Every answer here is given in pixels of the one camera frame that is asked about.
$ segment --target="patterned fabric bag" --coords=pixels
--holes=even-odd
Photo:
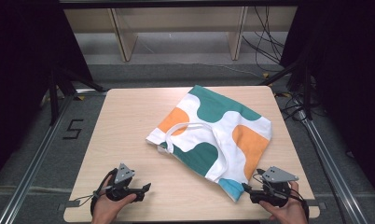
[[[252,109],[195,86],[146,138],[234,201],[271,139],[271,122]]]

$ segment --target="orange pattern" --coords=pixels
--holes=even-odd
[[[187,112],[176,107],[173,109],[173,111],[171,111],[170,115],[167,116],[167,118],[165,118],[164,121],[161,122],[161,124],[159,124],[158,128],[162,132],[167,133],[167,131],[170,130],[175,124],[185,123],[185,122],[189,122]],[[172,135],[179,135],[182,132],[184,132],[186,128],[187,127],[178,129]]]
[[[269,140],[244,125],[233,130],[233,140],[247,158],[243,172],[250,179]]]

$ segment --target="hand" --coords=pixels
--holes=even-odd
[[[299,185],[295,181],[289,182],[291,191],[290,194],[299,197]],[[303,207],[301,202],[296,199],[289,198],[287,203],[283,207],[274,207],[270,203],[260,201],[259,204],[271,213],[270,220],[278,219],[282,224],[307,224],[307,218],[304,215]]]
[[[103,185],[103,188],[108,185],[108,181],[111,178],[109,176]],[[95,204],[94,211],[92,213],[92,224],[109,224],[114,221],[118,215],[118,212],[127,204],[132,203],[137,197],[136,194],[129,194],[124,199],[114,202],[109,200],[105,195],[105,190],[100,192],[100,198],[98,198],[97,203]]]

